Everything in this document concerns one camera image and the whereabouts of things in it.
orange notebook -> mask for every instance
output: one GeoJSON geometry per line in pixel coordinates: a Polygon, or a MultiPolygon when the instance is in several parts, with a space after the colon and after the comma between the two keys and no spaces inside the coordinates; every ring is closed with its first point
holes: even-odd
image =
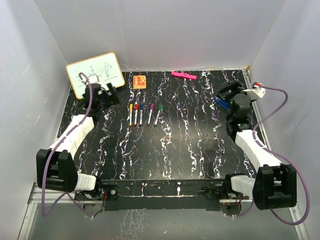
{"type": "Polygon", "coordinates": [[[146,89],[147,79],[146,76],[133,76],[133,89],[146,89]]]}

yellow marker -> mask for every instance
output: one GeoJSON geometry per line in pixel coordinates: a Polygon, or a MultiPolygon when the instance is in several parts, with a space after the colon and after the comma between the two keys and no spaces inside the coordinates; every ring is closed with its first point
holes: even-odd
{"type": "Polygon", "coordinates": [[[130,127],[132,125],[132,120],[131,120],[131,118],[132,118],[132,108],[133,108],[133,104],[131,103],[130,104],[130,127]]]}

black marble tabletop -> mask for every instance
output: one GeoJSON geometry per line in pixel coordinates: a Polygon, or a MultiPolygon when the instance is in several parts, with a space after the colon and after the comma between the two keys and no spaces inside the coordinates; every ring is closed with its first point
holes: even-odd
{"type": "MultiPolygon", "coordinates": [[[[78,171],[104,180],[219,179],[229,173],[254,176],[248,158],[227,135],[225,110],[213,101],[223,82],[240,80],[245,85],[242,71],[185,73],[197,79],[173,77],[169,71],[124,72],[126,84],[117,92],[120,104],[103,111],[104,117],[79,147],[74,159],[78,171]],[[146,89],[132,89],[135,75],[146,76],[146,89]],[[144,104],[143,123],[137,127],[129,126],[130,104],[135,103],[144,104]],[[151,125],[147,126],[152,103],[151,125]],[[163,111],[154,127],[160,105],[163,111]]],[[[71,89],[59,135],[79,102],[71,89]]]]}

pink object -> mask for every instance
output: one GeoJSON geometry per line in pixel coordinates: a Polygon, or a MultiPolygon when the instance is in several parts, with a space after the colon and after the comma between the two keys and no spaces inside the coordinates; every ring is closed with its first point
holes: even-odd
{"type": "Polygon", "coordinates": [[[190,75],[190,74],[186,74],[186,73],[182,73],[182,72],[176,72],[176,71],[173,71],[171,73],[171,76],[185,78],[185,79],[192,79],[192,80],[196,80],[197,79],[196,75],[190,75]]]}

white metal frame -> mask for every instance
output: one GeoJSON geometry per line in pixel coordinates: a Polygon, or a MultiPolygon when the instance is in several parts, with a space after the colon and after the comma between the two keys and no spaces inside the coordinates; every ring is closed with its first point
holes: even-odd
{"type": "MultiPolygon", "coordinates": [[[[251,80],[250,80],[249,73],[245,68],[212,68],[212,69],[207,69],[207,70],[241,70],[243,73],[246,87],[248,89],[251,89],[251,85],[253,84],[253,82],[251,82],[251,80]]],[[[254,102],[252,105],[253,105],[253,110],[256,115],[256,118],[258,121],[260,121],[262,118],[261,118],[257,103],[254,102]]],[[[266,130],[265,130],[265,127],[263,124],[260,125],[260,129],[261,129],[261,134],[262,134],[262,138],[265,142],[265,145],[271,150],[271,145],[270,145],[270,142],[267,137],[266,130]]],[[[45,191],[45,201],[47,203],[53,203],[57,199],[57,197],[59,197],[60,195],[61,195],[60,191],[46,190],[45,191]]],[[[242,201],[243,202],[251,202],[251,200],[242,200],[242,201]]],[[[220,202],[221,203],[229,203],[229,202],[231,203],[231,202],[234,202],[234,200],[220,200],[220,202]]],[[[25,217],[24,217],[22,226],[21,226],[18,240],[28,240],[30,230],[31,230],[31,227],[33,224],[33,220],[34,220],[34,217],[36,214],[37,205],[40,203],[41,203],[41,189],[38,188],[37,184],[35,183],[33,185],[32,192],[31,192],[31,195],[29,198],[28,207],[27,207],[27,210],[25,213],[25,217]]],[[[65,195],[61,198],[59,203],[73,203],[73,202],[69,199],[69,197],[67,195],[65,195]]],[[[92,204],[92,203],[96,203],[96,201],[86,200],[86,201],[78,201],[78,203],[92,204]]],[[[289,208],[289,210],[291,213],[292,220],[294,222],[301,219],[301,214],[300,214],[300,210],[298,208],[298,205],[296,205],[295,207],[289,208]]],[[[296,233],[297,233],[299,240],[309,240],[304,223],[296,225],[295,230],[296,230],[296,233]]]]}

